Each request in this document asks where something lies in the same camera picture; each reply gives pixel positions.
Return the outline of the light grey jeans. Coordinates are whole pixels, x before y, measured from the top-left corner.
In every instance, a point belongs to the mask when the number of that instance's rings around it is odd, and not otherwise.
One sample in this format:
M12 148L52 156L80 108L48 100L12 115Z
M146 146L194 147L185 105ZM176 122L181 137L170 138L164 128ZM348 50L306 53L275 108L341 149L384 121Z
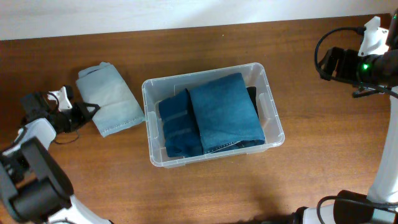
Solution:
M114 65L99 65L78 72L76 86L83 101L99 105L92 118L102 137L144 121L144 112Z

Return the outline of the blue denim jeans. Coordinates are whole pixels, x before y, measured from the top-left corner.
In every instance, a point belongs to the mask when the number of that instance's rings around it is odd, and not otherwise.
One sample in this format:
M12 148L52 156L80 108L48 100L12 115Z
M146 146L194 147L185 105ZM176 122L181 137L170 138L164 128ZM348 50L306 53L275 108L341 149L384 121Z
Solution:
M195 87L190 90L190 98L205 154L265 143L241 73Z

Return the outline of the black garment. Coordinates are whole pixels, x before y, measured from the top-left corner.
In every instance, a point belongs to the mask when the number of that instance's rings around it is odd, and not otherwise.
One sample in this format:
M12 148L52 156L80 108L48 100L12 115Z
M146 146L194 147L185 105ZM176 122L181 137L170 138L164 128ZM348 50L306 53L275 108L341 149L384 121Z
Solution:
M247 87L246 90L247 90L247 92L249 94L251 103L252 103L252 105L253 105L253 107L254 107L254 109L256 111L256 114L257 114L257 116L259 116L258 109L257 109L257 103L256 103L256 92L257 92L257 89L256 89L255 86L250 86L250 87Z

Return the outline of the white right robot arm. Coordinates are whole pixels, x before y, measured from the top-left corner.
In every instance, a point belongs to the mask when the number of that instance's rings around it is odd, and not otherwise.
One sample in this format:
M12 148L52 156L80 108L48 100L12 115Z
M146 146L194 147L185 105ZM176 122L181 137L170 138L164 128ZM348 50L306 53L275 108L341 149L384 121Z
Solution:
M395 202L397 99L355 100L347 86L308 79L298 81L293 102L300 147L296 177L304 187L300 196L317 203L329 193L349 191L374 202Z

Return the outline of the dark blue garment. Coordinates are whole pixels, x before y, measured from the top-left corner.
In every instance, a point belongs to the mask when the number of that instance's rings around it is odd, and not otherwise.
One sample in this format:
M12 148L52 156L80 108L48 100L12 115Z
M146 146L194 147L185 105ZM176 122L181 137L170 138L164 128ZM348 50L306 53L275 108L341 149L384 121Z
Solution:
M197 121L187 89L159 103L163 123L165 148L169 157L203 155Z

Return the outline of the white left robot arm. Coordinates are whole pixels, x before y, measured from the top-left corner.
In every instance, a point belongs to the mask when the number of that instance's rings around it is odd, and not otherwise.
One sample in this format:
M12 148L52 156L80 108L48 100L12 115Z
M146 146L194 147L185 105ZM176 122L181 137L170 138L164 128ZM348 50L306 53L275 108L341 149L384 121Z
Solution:
M25 116L14 142L1 151L1 202L18 223L108 223L75 196L66 173L49 154L57 135L78 131L99 110L71 103L67 91L21 98Z

